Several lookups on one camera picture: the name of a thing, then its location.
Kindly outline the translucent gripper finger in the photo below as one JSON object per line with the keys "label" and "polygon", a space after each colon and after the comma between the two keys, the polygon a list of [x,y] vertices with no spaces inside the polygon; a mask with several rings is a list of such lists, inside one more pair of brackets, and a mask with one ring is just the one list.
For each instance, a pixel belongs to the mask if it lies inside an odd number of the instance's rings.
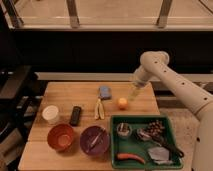
{"label": "translucent gripper finger", "polygon": [[140,94],[140,87],[133,86],[128,96],[129,101],[133,101]]}

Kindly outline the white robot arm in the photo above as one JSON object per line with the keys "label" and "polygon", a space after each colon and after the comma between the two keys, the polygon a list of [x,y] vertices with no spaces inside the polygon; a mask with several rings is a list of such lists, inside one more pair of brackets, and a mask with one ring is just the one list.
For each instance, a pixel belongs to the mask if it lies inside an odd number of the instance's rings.
{"label": "white robot arm", "polygon": [[213,95],[168,67],[165,51],[147,51],[132,75],[137,88],[157,77],[187,108],[200,124],[192,159],[192,171],[213,171]]}

